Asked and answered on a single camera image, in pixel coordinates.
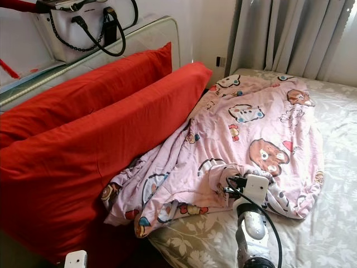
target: bag handle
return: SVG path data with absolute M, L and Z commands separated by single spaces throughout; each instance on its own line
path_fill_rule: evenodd
M 75 6 L 75 7 L 72 7 L 69 8 L 71 11 L 67 11 L 67 12 L 73 12 L 75 10 L 79 10 L 82 8 L 82 6 L 86 3 L 90 3 L 90 2 L 96 2 L 96 0 L 84 0 L 82 2 L 80 2 L 79 4 L 81 4 L 80 6 Z M 81 17 L 81 16 L 75 16 L 72 18 L 71 22 L 76 22 L 84 31 L 85 33 L 88 35 L 88 37 L 92 40 L 92 42 L 94 43 L 93 46 L 89 47 L 89 48 L 86 48 L 86 49 L 82 49 L 80 47 L 76 47 L 76 46 L 73 46 L 71 44 L 69 44 L 68 42 L 66 42 L 65 40 L 63 40 L 60 35 L 58 34 L 57 32 L 57 29 L 56 29 L 56 26 L 55 26 L 55 23 L 54 23 L 54 19 L 53 19 L 53 16 L 52 16 L 52 12 L 51 12 L 51 9 L 49 9 L 49 14 L 50 14 L 50 21 L 51 21 L 51 25 L 52 25 L 52 29 L 54 31 L 54 34 L 56 36 L 56 38 L 61 42 L 63 43 L 64 45 L 66 45 L 67 47 L 71 48 L 71 49 L 74 49 L 76 51 L 81 51 L 81 52 L 86 52 L 86 51 L 90 51 L 90 50 L 93 50 L 95 49 L 96 47 L 100 48 L 103 52 L 107 53 L 108 55 L 110 56 L 115 56 L 115 57 L 118 57 L 118 56 L 121 56 L 123 55 L 124 51 L 125 51 L 125 48 L 126 48 L 126 39 L 125 39 L 125 34 L 124 34 L 124 30 L 132 27 L 133 25 L 135 25 L 138 21 L 138 6 L 136 4 L 136 1 L 135 0 L 131 0 L 132 4 L 133 4 L 133 7 L 134 7 L 134 21 L 132 24 L 130 24 L 128 27 L 122 29 L 122 26 L 120 25 L 119 21 L 118 21 L 118 17 L 117 17 L 117 14 L 116 12 L 114 11 L 114 9 L 112 9 L 111 7 L 107 7 L 105 9 L 103 9 L 103 13 L 104 13 L 104 18 L 103 18 L 103 26 L 104 26 L 104 22 L 106 20 L 109 20 L 109 14 L 113 17 L 115 23 L 117 24 L 118 28 L 119 28 L 119 32 L 120 32 L 120 35 L 121 35 L 121 38 L 122 38 L 122 42 L 123 42 L 123 47 L 122 47 L 122 50 L 119 52 L 119 53 L 112 53 L 108 50 L 106 50 L 105 48 L 103 48 L 101 45 L 100 45 L 100 42 L 103 38 L 103 34 L 104 34 L 104 27 L 102 27 L 102 30 L 100 32 L 100 35 L 99 35 L 99 38 L 98 40 L 96 40 L 95 38 L 93 38 L 93 36 L 90 34 L 90 32 L 88 31 L 88 25 L 85 23 L 84 19 Z

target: red pillow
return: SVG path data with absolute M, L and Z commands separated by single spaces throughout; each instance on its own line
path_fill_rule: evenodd
M 0 148 L 98 111 L 171 72 L 168 43 L 57 85 L 0 117 Z
M 117 103 L 2 149 L 2 227 L 52 262 L 84 249 L 89 267 L 115 267 L 134 230 L 101 235 L 109 228 L 97 203 L 102 189 L 184 123 L 210 76 L 203 64 L 186 65 Z

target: black chain strap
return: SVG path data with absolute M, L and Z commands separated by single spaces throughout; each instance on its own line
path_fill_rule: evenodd
M 54 18 L 52 17 L 52 12 L 50 10 L 50 20 L 51 20 L 51 25 L 52 25 L 52 29 L 55 33 L 55 36 L 57 37 L 58 40 L 60 40 L 63 44 L 65 44 L 67 47 L 71 48 L 71 49 L 74 49 L 76 51 L 81 51 L 81 52 L 86 52 L 86 51 L 91 51 L 93 49 L 95 49 L 97 47 L 96 44 L 94 44 L 93 46 L 87 48 L 87 49 L 81 49 L 80 47 L 76 47 L 76 46 L 73 46 L 71 44 L 68 44 L 65 40 L 63 40 L 61 38 L 61 36 L 59 36 L 58 32 L 57 32 L 57 29 L 56 29 L 56 26 L 55 26 L 55 23 L 54 23 Z M 98 38 L 98 43 L 101 42 L 102 38 L 103 38 L 103 35 L 104 35 L 104 27 L 102 26 L 102 31 L 100 32 L 100 35 L 99 35 L 99 38 Z

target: red object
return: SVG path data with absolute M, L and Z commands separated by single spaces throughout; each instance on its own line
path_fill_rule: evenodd
M 8 73 L 12 78 L 19 79 L 20 76 L 12 70 L 3 60 L 0 60 L 0 66 L 4 69 L 6 73 Z
M 285 146 L 286 149 L 288 149 L 290 152 L 293 151 L 293 144 L 291 141 L 284 141 L 283 145 Z
M 89 268 L 118 267 L 135 248 L 134 230 L 103 224 L 100 194 L 133 158 L 184 123 L 210 76 L 203 64 L 186 65 L 119 102 L 1 149 L 1 227 L 52 262 L 83 249 Z
M 98 111 L 171 72 L 168 43 L 66 81 L 1 116 L 0 148 Z
M 0 0 L 0 7 L 15 9 L 22 12 L 41 13 L 36 4 L 20 0 Z

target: bed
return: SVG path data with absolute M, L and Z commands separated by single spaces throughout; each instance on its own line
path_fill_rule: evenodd
M 240 75 L 273 80 L 282 74 L 239 69 Z M 316 102 L 317 126 L 324 140 L 325 182 L 312 212 L 304 220 L 270 213 L 283 248 L 282 267 L 355 267 L 354 212 L 357 201 L 357 90 L 308 80 Z M 207 99 L 196 107 L 203 107 Z M 277 245 L 269 229 L 275 265 Z M 173 267 L 235 267 L 237 213 L 217 212 L 172 221 L 149 235 L 150 242 Z

